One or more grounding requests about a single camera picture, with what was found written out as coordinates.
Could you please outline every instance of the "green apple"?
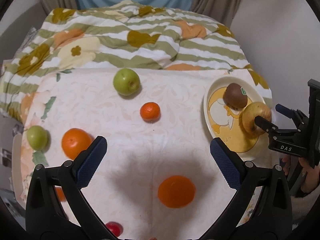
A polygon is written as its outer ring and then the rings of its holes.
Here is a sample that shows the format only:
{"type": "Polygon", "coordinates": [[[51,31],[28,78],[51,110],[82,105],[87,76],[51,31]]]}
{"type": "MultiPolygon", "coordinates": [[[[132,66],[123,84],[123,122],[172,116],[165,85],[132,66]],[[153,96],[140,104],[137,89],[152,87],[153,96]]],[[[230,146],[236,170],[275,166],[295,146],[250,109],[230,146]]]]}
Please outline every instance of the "green apple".
{"type": "Polygon", "coordinates": [[[47,131],[39,125],[31,126],[27,130],[27,140],[32,149],[41,151],[48,143],[47,131]]]}
{"type": "Polygon", "coordinates": [[[130,68],[120,69],[113,78],[113,86],[120,95],[128,96],[140,87],[140,78],[130,68]]]}

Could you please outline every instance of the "green striped blanket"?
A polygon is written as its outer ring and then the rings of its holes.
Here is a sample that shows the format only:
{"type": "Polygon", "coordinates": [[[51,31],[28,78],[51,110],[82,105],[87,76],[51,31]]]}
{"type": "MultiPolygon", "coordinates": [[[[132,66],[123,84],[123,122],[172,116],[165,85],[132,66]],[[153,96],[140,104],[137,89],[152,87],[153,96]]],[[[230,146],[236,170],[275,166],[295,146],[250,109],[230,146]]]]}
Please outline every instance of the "green striped blanket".
{"type": "Polygon", "coordinates": [[[246,68],[262,96],[271,98],[227,27],[193,12],[124,0],[104,8],[53,10],[2,76],[1,113],[24,123],[41,78],[48,73],[109,67],[246,68]]]}

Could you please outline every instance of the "human hand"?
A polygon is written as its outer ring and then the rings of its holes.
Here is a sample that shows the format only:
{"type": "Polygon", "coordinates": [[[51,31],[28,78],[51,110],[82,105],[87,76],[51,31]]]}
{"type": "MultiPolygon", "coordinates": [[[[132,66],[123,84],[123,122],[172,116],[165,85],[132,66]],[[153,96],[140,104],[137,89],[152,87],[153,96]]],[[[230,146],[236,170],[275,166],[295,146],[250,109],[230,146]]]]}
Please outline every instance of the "human hand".
{"type": "Polygon", "coordinates": [[[290,171],[291,156],[283,154],[280,158],[280,166],[282,167],[284,174],[287,176],[290,171]]]}
{"type": "Polygon", "coordinates": [[[304,193],[310,193],[314,191],[319,185],[320,168],[318,166],[315,166],[314,169],[311,168],[305,158],[299,158],[299,163],[307,172],[306,180],[301,185],[301,191],[304,193]]]}

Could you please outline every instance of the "metal screw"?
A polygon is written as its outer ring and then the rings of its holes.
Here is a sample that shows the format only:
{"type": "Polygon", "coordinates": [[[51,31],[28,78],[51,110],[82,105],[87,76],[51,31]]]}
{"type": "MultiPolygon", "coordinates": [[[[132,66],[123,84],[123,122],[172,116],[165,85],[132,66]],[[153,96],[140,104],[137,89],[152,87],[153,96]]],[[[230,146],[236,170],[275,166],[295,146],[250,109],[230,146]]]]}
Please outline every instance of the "metal screw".
{"type": "Polygon", "coordinates": [[[281,171],[282,170],[282,167],[280,165],[276,165],[275,168],[276,168],[277,171],[281,171]]]}
{"type": "Polygon", "coordinates": [[[41,168],[43,167],[43,165],[41,163],[37,164],[36,166],[36,170],[39,171],[41,168]]]}
{"type": "Polygon", "coordinates": [[[247,166],[248,168],[252,168],[253,167],[253,163],[250,161],[245,162],[245,166],[247,166]]]}
{"type": "Polygon", "coordinates": [[[63,163],[63,166],[69,167],[69,166],[71,166],[71,164],[72,164],[72,161],[71,161],[71,160],[67,160],[67,161],[65,161],[65,162],[63,163]]]}

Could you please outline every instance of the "mandarin orange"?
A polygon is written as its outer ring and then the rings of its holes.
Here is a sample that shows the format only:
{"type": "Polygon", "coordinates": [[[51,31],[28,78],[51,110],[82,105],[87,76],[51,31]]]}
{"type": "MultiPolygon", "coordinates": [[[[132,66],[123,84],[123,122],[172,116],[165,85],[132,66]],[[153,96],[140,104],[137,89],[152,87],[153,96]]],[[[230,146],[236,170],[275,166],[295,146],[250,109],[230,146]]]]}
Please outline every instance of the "mandarin orange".
{"type": "Polygon", "coordinates": [[[190,179],[175,175],[165,179],[158,188],[160,202],[169,208],[180,208],[191,203],[196,187],[190,179]]]}
{"type": "Polygon", "coordinates": [[[61,187],[55,187],[60,202],[67,201],[61,187]]]}
{"type": "Polygon", "coordinates": [[[68,130],[61,140],[63,152],[71,160],[74,160],[81,151],[86,150],[91,143],[91,136],[79,128],[68,130]]]}
{"type": "Polygon", "coordinates": [[[160,106],[155,102],[145,103],[140,109],[144,121],[155,121],[160,117],[160,106]]]}

